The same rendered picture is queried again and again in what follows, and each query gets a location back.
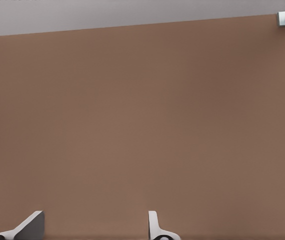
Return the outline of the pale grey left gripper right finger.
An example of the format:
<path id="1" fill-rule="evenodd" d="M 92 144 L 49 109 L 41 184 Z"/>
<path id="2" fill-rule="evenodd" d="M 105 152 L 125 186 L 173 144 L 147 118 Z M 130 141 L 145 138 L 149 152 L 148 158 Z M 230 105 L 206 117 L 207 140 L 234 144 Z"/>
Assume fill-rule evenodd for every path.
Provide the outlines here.
<path id="1" fill-rule="evenodd" d="M 148 240 L 180 240 L 180 236 L 174 232 L 160 227 L 157 212 L 148 211 Z"/>

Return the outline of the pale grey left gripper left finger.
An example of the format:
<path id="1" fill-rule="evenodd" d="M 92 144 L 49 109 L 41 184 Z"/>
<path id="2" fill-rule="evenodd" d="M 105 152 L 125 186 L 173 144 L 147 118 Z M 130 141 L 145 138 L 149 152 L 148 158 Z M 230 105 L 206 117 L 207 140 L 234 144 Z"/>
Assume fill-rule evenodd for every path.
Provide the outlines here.
<path id="1" fill-rule="evenodd" d="M 11 230 L 0 232 L 0 240 L 43 240 L 45 212 L 37 210 Z"/>

